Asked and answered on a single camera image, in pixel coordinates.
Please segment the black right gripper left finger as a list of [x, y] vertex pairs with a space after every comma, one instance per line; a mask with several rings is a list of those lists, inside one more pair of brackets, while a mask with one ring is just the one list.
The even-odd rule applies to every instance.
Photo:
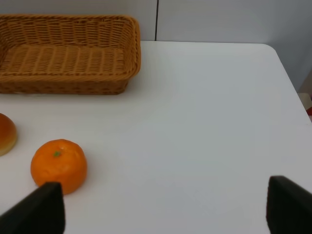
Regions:
[[61, 184], [47, 182], [0, 216], [2, 234], [62, 234], [65, 207]]

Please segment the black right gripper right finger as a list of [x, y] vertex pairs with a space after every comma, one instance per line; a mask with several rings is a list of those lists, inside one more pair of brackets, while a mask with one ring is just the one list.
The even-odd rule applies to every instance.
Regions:
[[284, 176], [271, 176], [266, 221], [272, 234], [311, 234], [312, 194]]

